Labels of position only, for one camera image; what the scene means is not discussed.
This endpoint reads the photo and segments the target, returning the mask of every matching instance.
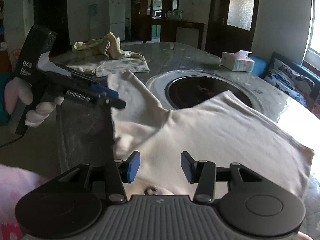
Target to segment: beige cloth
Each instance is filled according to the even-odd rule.
[[[78,72],[96,75],[149,71],[146,59],[135,52],[120,48],[120,38],[109,33],[100,40],[76,42],[72,51],[51,58],[56,64],[66,65]]]
[[[131,72],[109,75],[108,86],[119,92],[127,106],[113,109],[114,153],[126,159],[140,151],[141,164],[128,197],[155,186],[158,194],[188,194],[196,184],[187,182],[180,154],[209,160],[219,167],[239,162],[302,198],[310,174],[313,151],[282,131],[273,121],[249,108],[226,91],[193,108],[166,110]],[[216,198],[227,192],[218,183]]]

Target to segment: ribbed gray surface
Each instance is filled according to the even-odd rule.
[[[26,235],[23,240],[36,240]],[[68,240],[245,240],[227,227],[215,210],[193,204],[188,196],[133,196],[110,206],[89,230]],[[287,236],[283,239],[295,239]]]

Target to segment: silver screw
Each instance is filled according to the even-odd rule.
[[[109,195],[109,199],[112,202],[121,202],[121,201],[124,201],[124,196],[121,194],[111,194]]]
[[[199,202],[209,202],[212,198],[207,194],[199,194],[195,196],[195,199]]]

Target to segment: hand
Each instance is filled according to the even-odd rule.
[[[12,114],[18,98],[30,105],[33,100],[31,87],[28,82],[15,77],[4,88],[4,108],[8,114]],[[54,102],[41,102],[35,110],[27,112],[25,124],[29,127],[38,127],[55,109],[56,105],[61,105],[63,97],[56,97]]]

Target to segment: black cable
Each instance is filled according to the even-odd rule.
[[[21,135],[21,136],[20,136],[19,138],[17,138],[17,139],[12,140],[11,142],[8,142],[8,143],[5,143],[5,144],[1,145],[0,148],[6,147],[6,146],[8,146],[9,144],[12,144],[12,143],[20,140],[22,137],[23,137],[23,135]]]

